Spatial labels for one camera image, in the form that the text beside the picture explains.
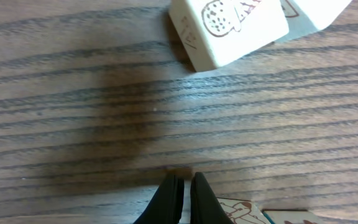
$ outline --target white cube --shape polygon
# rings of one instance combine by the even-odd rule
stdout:
[[[286,42],[327,28],[351,1],[281,0],[290,32],[276,42]]]
[[[280,0],[172,0],[169,15],[197,72],[227,65],[288,33]]]

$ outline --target wooden surface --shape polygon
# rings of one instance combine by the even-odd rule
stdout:
[[[0,224],[131,223],[172,168],[358,223],[358,0],[197,74],[168,5],[0,0]]]

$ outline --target wooden table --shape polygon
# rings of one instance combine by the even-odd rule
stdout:
[[[132,223],[167,169],[358,223],[358,0],[205,73],[168,5],[0,0],[0,224]]]

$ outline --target wood grain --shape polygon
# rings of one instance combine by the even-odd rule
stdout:
[[[204,73],[168,5],[0,0],[0,224],[132,223],[167,169],[358,223],[358,0]]]

